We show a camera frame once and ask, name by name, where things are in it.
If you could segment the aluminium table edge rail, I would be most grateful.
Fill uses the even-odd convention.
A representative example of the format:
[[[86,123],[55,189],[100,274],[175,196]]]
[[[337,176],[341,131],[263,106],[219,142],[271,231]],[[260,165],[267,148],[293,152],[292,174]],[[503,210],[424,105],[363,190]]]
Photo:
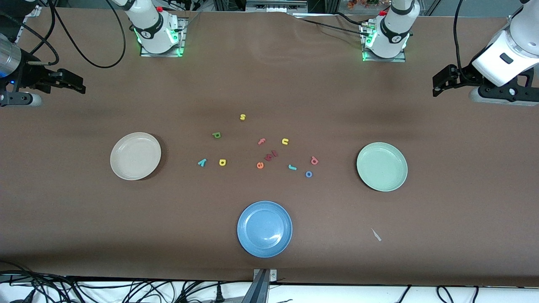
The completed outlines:
[[[36,2],[36,4],[34,6],[29,6],[29,8],[20,8],[19,9],[20,14],[22,12],[25,12],[25,11],[28,11],[28,12],[24,16],[17,17],[17,19],[19,19],[19,21],[21,21],[21,23],[23,25],[26,25],[27,22],[29,21],[29,19],[38,17],[40,15],[41,11],[42,11],[42,7]],[[22,36],[24,31],[25,31],[25,27],[23,27],[21,25],[19,27],[19,30],[17,31],[17,35],[16,35],[16,38],[14,40],[15,44],[19,43],[19,41],[21,40],[21,36]]]

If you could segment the pale green round plate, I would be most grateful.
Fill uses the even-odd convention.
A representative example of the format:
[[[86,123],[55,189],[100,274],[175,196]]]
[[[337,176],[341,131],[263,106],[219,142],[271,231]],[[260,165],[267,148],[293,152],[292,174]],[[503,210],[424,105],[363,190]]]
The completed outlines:
[[[364,146],[356,159],[356,171],[370,188],[380,192],[395,191],[408,177],[408,163],[403,153],[385,142]]]

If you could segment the dark aluminium frame structure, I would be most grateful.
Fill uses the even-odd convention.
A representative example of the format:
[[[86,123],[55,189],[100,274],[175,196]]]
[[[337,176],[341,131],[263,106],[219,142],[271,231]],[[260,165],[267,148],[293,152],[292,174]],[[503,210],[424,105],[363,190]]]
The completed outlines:
[[[246,12],[246,0],[211,0],[216,11]],[[341,0],[307,0],[308,13],[331,13],[338,9]]]

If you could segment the beige round plate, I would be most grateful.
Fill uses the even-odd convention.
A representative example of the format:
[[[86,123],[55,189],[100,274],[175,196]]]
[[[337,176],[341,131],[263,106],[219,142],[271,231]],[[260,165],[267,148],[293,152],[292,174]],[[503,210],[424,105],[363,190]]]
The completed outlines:
[[[114,174],[127,181],[150,176],[160,163],[162,148],[149,133],[130,133],[118,140],[110,153],[109,162]]]

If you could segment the grey metal box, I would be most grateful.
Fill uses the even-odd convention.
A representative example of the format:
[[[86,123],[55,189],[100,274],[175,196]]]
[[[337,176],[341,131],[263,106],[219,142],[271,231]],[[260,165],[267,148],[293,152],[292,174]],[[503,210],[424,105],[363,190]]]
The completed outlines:
[[[308,13],[307,0],[246,0],[246,12]]]

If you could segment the blue round plate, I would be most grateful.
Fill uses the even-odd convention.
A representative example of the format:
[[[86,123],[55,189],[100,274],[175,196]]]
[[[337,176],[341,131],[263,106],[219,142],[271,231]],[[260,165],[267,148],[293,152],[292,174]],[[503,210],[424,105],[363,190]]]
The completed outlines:
[[[284,207],[272,201],[258,201],[246,207],[237,221],[241,247],[258,258],[272,258],[288,247],[293,223]]]

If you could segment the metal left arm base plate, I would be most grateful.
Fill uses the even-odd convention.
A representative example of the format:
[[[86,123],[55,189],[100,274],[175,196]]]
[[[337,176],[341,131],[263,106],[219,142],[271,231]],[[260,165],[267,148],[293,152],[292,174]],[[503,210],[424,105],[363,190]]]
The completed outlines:
[[[404,48],[410,36],[389,36],[387,37],[380,29],[380,24],[375,19],[363,21],[359,26],[362,36],[362,54],[364,61],[378,61],[390,63],[404,63],[406,56]]]

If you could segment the brown table cover sheet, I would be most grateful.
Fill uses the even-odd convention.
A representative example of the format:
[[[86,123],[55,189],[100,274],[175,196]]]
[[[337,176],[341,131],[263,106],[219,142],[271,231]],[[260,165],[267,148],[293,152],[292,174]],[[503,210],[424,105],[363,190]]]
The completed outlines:
[[[71,276],[251,280],[269,267],[285,283],[539,287],[539,106],[473,102],[469,88],[433,98],[433,75],[454,60],[452,20],[413,32],[405,63],[363,62],[350,33],[207,12],[183,57],[142,58],[128,32],[121,63],[98,69],[56,26],[59,67],[87,91],[0,109],[0,260]],[[109,157],[135,132],[162,157],[127,181]],[[374,142],[406,158],[395,191],[358,176]],[[272,258],[237,239],[258,201],[293,223]]]

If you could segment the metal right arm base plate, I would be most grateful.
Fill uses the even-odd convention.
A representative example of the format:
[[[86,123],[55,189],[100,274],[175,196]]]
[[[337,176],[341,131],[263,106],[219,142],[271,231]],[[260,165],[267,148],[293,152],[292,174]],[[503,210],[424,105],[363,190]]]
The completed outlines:
[[[150,38],[148,31],[138,32],[141,57],[178,58],[184,54],[188,19],[169,16],[161,29]]]

